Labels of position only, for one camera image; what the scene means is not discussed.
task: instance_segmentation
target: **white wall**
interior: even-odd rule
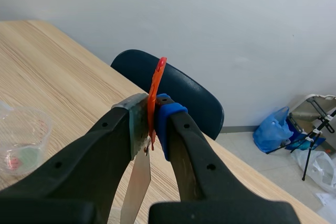
[[[336,0],[0,0],[0,19],[47,20],[108,64],[166,56],[220,100],[225,126],[336,94]]]

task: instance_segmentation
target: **screw hole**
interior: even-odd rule
[[[55,164],[55,168],[56,168],[56,169],[60,168],[61,166],[62,166],[62,162],[57,162],[57,163]]]
[[[208,170],[215,170],[215,169],[216,169],[216,166],[215,166],[214,164],[208,164],[208,165],[206,166],[206,168],[207,168]]]

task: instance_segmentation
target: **baseboard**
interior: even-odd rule
[[[234,133],[234,132],[252,132],[257,129],[256,126],[225,126],[222,127],[221,133]]]

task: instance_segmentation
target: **blue plastic bag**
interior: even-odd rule
[[[279,147],[283,140],[293,135],[288,129],[286,117],[289,108],[284,107],[268,116],[253,133],[254,143],[262,152],[268,152]]]

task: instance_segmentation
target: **metal blade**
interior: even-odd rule
[[[134,223],[150,181],[151,168],[149,150],[145,153],[144,149],[141,148],[135,157],[130,182],[121,208],[121,224]]]

